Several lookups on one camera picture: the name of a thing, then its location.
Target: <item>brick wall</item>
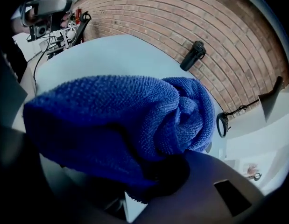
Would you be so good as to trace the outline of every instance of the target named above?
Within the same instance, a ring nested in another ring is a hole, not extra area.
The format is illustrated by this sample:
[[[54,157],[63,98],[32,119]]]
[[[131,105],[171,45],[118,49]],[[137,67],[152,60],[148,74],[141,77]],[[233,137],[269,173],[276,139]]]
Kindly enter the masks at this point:
[[[181,62],[196,40],[207,55],[190,69],[226,112],[289,83],[282,46],[248,0],[79,0],[92,20],[85,40],[131,34]]]

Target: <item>blue towel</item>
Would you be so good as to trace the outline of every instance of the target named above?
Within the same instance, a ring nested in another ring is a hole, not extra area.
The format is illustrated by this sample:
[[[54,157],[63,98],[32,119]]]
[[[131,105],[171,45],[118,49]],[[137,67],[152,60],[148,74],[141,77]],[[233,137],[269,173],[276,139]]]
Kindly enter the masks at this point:
[[[143,174],[146,162],[186,149],[202,152],[215,123],[204,86],[183,77],[85,77],[37,96],[23,116],[45,157],[144,188],[155,185]]]

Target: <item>microfiber towel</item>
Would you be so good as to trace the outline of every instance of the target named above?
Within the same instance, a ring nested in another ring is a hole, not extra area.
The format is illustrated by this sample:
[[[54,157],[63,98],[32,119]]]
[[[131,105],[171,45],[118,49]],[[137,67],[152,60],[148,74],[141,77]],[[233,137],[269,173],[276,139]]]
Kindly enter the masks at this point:
[[[23,117],[45,157],[144,188],[155,185],[147,163],[186,149],[202,152],[215,124],[208,92],[184,77],[84,77],[26,103]]]

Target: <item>red object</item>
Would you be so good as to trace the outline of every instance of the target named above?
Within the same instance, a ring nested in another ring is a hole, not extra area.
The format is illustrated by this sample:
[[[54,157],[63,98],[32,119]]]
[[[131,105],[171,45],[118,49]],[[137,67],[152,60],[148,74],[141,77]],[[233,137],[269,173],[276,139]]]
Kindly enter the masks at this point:
[[[80,24],[80,15],[81,15],[82,11],[80,8],[76,9],[76,24]]]

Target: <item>white table surface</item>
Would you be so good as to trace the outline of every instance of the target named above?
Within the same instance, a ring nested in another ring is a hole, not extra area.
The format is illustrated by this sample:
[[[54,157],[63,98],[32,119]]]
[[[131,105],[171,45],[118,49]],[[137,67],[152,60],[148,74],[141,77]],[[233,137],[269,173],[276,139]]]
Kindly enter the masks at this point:
[[[36,75],[37,95],[63,82],[94,75],[142,75],[155,78],[194,76],[182,70],[170,56],[131,35],[95,39],[72,47],[43,64]],[[216,115],[222,109],[211,96]],[[223,160],[226,139],[215,127],[209,155]],[[128,221],[133,221],[146,205],[127,197]]]

